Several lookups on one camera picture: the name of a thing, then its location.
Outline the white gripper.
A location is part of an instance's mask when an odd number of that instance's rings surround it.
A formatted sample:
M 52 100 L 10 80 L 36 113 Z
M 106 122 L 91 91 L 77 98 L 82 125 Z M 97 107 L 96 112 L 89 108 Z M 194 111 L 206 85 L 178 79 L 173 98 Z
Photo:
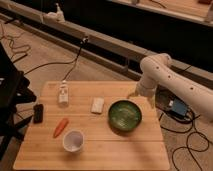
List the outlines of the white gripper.
M 137 95 L 148 97 L 149 104 L 151 105 L 151 108 L 154 109 L 154 108 L 156 108 L 155 96 L 154 96 L 155 92 L 156 92 L 156 88 L 147 87 L 147 86 L 143 85 L 141 82 L 138 82 L 136 84 L 135 91 L 132 93 L 129 93 L 127 95 L 127 99 L 129 99 L 131 97 L 136 97 Z

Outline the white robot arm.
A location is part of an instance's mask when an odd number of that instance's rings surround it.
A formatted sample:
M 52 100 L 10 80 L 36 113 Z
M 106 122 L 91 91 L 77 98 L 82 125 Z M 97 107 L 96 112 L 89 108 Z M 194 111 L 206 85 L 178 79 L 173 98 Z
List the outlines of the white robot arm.
M 213 121 L 213 90 L 198 84 L 170 69 L 172 58 L 166 54 L 156 54 L 143 58 L 140 62 L 142 75 L 128 98 L 144 96 L 152 98 L 158 85 L 161 85 L 198 114 Z

